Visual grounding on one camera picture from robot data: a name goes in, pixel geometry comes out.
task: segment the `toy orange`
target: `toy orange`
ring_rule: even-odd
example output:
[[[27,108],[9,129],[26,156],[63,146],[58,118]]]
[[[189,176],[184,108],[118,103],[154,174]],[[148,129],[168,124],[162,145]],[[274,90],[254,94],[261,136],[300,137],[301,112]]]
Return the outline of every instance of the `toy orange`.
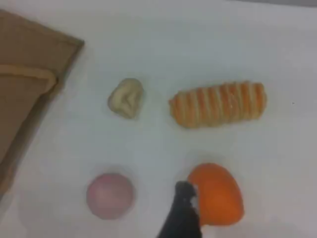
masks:
[[[201,164],[194,168],[188,181],[198,186],[200,223],[203,225],[232,225],[244,215],[239,186],[224,167]]]

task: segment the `plastic food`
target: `plastic food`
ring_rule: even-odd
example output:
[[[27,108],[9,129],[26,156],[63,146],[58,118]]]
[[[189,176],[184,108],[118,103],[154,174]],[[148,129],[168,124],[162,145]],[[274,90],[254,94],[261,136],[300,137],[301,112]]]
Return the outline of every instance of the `plastic food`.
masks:
[[[178,92],[169,104],[171,115],[183,127],[217,126],[258,119],[266,107],[266,94],[261,83],[225,83]]]
[[[132,119],[140,109],[143,87],[139,80],[126,78],[112,92],[108,98],[108,107],[118,115]]]
[[[101,219],[118,219],[131,207],[134,188],[120,174],[103,174],[89,185],[86,196],[94,215]]]
[[[194,168],[188,181],[198,187],[200,223],[203,225],[232,225],[244,215],[239,186],[224,167],[201,164]]]

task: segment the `white table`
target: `white table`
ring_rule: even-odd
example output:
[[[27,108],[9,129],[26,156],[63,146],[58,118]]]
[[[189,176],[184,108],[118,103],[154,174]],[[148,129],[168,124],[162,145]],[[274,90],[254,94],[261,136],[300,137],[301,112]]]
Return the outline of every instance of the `white table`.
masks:
[[[85,39],[86,48],[21,163],[1,237],[155,237],[175,182],[202,161],[233,173],[246,210],[238,225],[204,228],[204,237],[316,237],[317,9],[217,0],[2,5]],[[137,121],[106,106],[126,77],[146,90]],[[178,90],[242,79],[265,85],[261,120],[187,131],[169,116]],[[106,171],[137,189],[119,221],[100,220],[85,204],[88,183]]]

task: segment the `bread roll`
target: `bread roll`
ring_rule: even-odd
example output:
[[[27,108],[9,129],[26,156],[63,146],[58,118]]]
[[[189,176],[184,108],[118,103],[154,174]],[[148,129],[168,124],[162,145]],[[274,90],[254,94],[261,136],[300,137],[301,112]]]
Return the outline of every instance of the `bread roll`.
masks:
[[[170,113],[186,128],[258,119],[266,107],[261,83],[234,82],[180,91],[169,100]]]

